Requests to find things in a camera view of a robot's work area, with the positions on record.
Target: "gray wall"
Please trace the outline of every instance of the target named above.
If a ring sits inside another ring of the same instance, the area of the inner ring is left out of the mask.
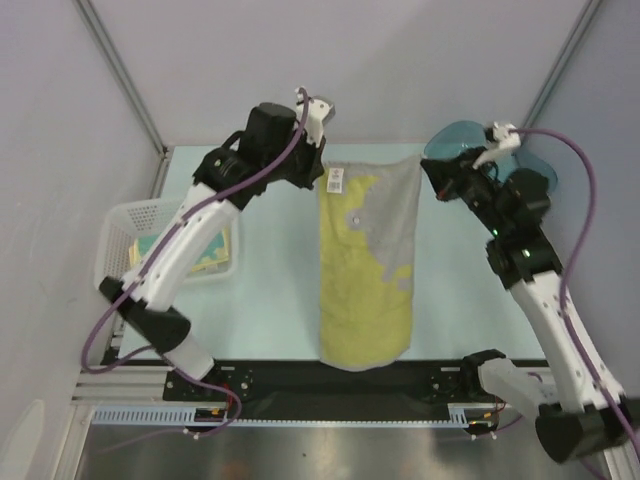
[[[585,0],[95,0],[163,139],[211,145],[300,84],[330,142],[525,117]]]
[[[30,473],[43,480],[106,307],[92,287],[100,225],[148,196],[158,158],[71,1],[3,2],[0,58],[0,450],[44,400]]]
[[[640,394],[640,2],[604,2],[589,36],[537,125],[575,139],[595,164],[598,209],[571,283],[581,317],[604,360]],[[546,225],[566,259],[587,205],[580,160],[553,140],[533,151],[559,175]]]

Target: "towel label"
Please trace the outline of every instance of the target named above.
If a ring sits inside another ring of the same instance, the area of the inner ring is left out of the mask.
[[[344,168],[329,169],[327,193],[342,193],[342,177],[344,177]]]

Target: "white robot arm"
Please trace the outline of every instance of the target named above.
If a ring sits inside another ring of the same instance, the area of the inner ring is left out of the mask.
[[[273,103],[255,107],[244,131],[204,157],[184,202],[142,261],[121,279],[105,278],[100,285],[112,302],[129,292],[118,309],[121,315],[159,354],[197,380],[211,371],[214,360],[171,305],[198,256],[251,198],[277,180],[312,189],[323,174],[324,127],[335,108],[302,92],[295,112]],[[223,198],[214,199],[217,192]]]
[[[563,267],[540,228],[550,207],[547,179],[526,168],[504,184],[492,178],[489,162],[511,154],[520,139],[511,124],[494,123],[485,135],[487,148],[450,161],[423,159],[422,166],[439,200],[461,198],[492,233],[489,264],[526,314],[555,385],[540,383],[501,352],[488,350],[463,359],[465,387],[500,397],[535,423],[543,448],[557,462],[621,445],[638,428],[640,403],[625,396],[605,366],[568,292],[562,311]],[[595,376],[590,368],[597,369]],[[631,428],[623,429],[620,415]]]

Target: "yellow towel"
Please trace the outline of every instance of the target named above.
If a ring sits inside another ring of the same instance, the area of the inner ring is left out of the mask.
[[[318,185],[323,362],[361,371],[409,347],[420,184],[417,157],[327,165]]]

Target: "white basket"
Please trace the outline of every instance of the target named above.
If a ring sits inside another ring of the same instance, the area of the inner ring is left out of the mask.
[[[104,277],[120,278],[131,269],[129,247],[139,237],[162,233],[182,201],[182,198],[158,198],[123,203],[111,209],[100,232],[93,277],[96,289]],[[215,271],[190,274],[185,279],[185,284],[223,280],[235,272],[240,249],[237,219],[229,227],[229,237],[229,261],[221,263]]]

